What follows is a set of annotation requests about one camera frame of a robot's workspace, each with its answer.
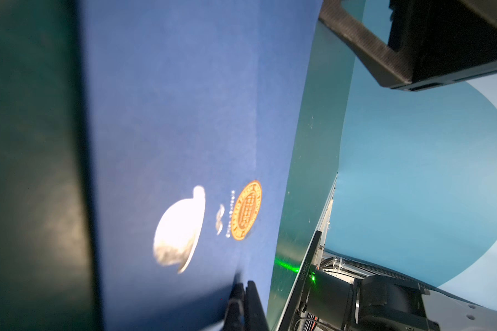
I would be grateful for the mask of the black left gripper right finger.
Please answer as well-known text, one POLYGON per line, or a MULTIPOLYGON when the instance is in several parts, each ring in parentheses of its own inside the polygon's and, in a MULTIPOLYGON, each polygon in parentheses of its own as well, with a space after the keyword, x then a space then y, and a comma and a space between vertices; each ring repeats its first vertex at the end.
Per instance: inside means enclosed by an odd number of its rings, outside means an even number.
POLYGON ((265 312, 254 281, 248 281, 246 287, 246 330, 269 331, 265 312))

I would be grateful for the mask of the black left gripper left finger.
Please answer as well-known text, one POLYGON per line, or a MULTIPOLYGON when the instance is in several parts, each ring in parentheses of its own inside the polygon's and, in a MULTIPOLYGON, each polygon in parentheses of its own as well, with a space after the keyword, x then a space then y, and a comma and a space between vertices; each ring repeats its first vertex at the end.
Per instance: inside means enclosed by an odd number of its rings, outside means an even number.
POLYGON ((234 285, 225 312, 223 331, 244 331, 244 285, 234 285))

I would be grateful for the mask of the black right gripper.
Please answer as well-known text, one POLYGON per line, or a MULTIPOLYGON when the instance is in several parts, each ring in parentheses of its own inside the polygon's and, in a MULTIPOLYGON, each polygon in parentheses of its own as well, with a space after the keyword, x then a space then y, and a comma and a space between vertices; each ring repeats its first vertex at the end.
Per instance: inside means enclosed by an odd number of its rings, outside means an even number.
POLYGON ((497 1, 390 1, 389 8, 388 45, 341 1, 323 1, 319 14, 380 86, 420 91, 497 74, 497 1))

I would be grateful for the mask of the dark blue envelope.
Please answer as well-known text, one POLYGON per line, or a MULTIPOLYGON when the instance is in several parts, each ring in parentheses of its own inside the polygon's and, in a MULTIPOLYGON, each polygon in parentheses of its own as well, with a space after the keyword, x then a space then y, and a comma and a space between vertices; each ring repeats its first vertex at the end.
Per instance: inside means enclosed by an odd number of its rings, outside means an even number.
POLYGON ((105 330, 269 300, 320 1, 80 1, 105 330))

